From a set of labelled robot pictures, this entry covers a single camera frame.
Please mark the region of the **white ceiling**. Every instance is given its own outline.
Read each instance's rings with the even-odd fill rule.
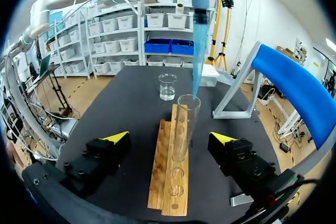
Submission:
[[[336,52],[326,44],[326,38],[336,42],[336,34],[317,0],[279,1],[282,2],[302,23],[303,27],[313,39],[315,47],[329,57],[336,54]]]

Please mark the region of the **blue chair backrest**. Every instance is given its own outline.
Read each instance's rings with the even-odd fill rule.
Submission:
[[[319,149],[336,125],[336,102],[324,86],[295,61],[265,45],[260,46],[252,66],[287,97]]]

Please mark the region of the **blue pipette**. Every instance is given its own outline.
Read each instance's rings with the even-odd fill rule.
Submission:
[[[199,83],[202,77],[203,62],[205,56],[208,18],[207,8],[209,0],[192,0],[194,13],[194,67],[193,67],[193,98],[196,98]]]

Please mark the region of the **black table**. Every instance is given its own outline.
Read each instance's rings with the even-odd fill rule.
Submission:
[[[166,102],[159,97],[158,76],[177,76],[176,97]],[[86,200],[105,210],[131,218],[156,221],[202,220],[231,223],[242,217],[249,204],[231,207],[229,198],[240,193],[231,177],[225,177],[207,150],[209,132],[235,138],[244,137],[254,144],[258,155],[276,163],[276,154],[258,116],[250,119],[214,120],[212,111],[229,86],[200,87],[201,110],[189,150],[189,196],[186,217],[161,216],[159,210],[147,209],[151,171],[160,119],[171,120],[172,104],[183,94],[192,93],[192,70],[168,67],[125,67],[97,96],[63,147],[57,167],[78,157],[85,144],[95,137],[129,131],[132,147],[117,174],[107,177],[97,192]],[[247,108],[248,101],[238,91],[228,110]]]

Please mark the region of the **robotic arm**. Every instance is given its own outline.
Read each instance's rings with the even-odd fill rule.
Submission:
[[[5,83],[7,84],[7,90],[12,94],[12,97],[17,106],[17,110],[21,112],[23,118],[26,119],[29,126],[38,137],[46,143],[49,147],[50,153],[54,157],[58,157],[58,149],[60,143],[50,137],[41,127],[39,122],[36,121],[34,115],[29,109],[27,102],[21,95],[17,84],[17,73],[12,66],[13,58],[20,52],[26,52],[30,49],[33,41],[45,33],[49,29],[49,14],[51,10],[60,9],[74,4],[82,4],[91,0],[38,0],[31,7],[30,11],[30,26],[25,29],[20,36],[19,41],[10,45],[2,56],[0,62],[0,69],[5,67]],[[122,0],[130,4],[130,2],[136,2],[139,0]],[[140,0],[143,5],[145,2],[153,2],[155,0]],[[209,6],[209,0],[192,0],[192,4],[195,9],[194,19],[196,23],[207,23],[206,10]],[[99,4],[105,4],[106,6],[112,6],[121,2],[118,0],[98,0]],[[144,15],[143,8],[138,10],[138,15]]]

